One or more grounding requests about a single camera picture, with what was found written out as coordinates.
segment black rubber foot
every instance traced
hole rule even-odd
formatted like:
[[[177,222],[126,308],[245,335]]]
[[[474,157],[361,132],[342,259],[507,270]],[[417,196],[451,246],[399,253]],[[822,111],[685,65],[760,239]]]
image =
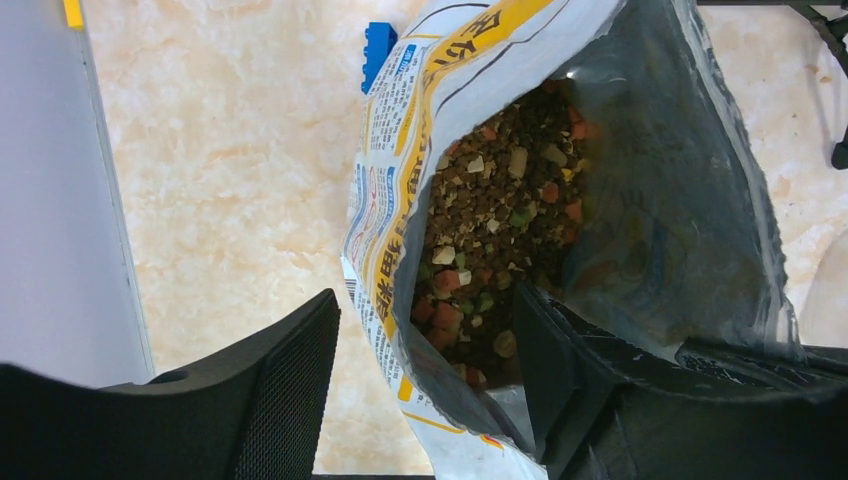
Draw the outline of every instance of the black rubber foot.
[[[830,157],[830,164],[837,170],[845,170],[848,168],[848,145],[845,145],[845,142],[839,142],[833,147],[833,155]]]

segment beige tile floor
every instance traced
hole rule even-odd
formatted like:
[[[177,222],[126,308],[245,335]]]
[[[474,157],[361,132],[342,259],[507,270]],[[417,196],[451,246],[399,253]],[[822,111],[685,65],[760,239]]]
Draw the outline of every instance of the beige tile floor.
[[[382,20],[402,30],[423,3],[85,2],[157,369],[335,288],[344,316],[321,472],[430,471],[345,300],[337,258],[363,28]],[[819,260],[848,230],[848,173],[825,161],[848,121],[848,82],[792,15],[705,11],[770,183],[789,295],[803,310]],[[848,266],[844,257],[831,263]],[[839,290],[839,275],[830,277]],[[845,328],[825,335],[801,319],[805,339],[848,344]]]

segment barcode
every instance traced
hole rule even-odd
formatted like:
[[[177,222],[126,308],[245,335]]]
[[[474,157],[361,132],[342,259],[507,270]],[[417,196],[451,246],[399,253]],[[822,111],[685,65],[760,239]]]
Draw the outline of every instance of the barcode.
[[[354,297],[356,296],[356,280],[345,279],[345,287],[347,287],[347,294],[350,295],[350,301],[355,302]]]

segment bag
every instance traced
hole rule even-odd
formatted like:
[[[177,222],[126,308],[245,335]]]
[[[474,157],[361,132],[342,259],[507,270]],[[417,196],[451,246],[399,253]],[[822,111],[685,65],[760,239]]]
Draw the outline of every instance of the bag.
[[[440,156],[547,78],[570,79],[594,132],[563,303],[667,359],[687,337],[803,359],[765,179],[694,2],[436,0],[367,96],[342,263],[438,478],[546,478],[408,319]]]

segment blue toy brick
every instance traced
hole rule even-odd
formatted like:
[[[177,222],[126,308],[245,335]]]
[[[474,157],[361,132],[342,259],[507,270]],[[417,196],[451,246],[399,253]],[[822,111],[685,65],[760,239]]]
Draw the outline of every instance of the blue toy brick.
[[[371,22],[368,28],[365,29],[365,48],[362,49],[362,54],[365,56],[365,64],[362,65],[362,73],[365,74],[365,81],[362,82],[362,93],[367,94],[371,90],[371,84],[377,78],[377,73],[386,59],[389,58],[389,52],[397,43],[397,33],[386,22]]]

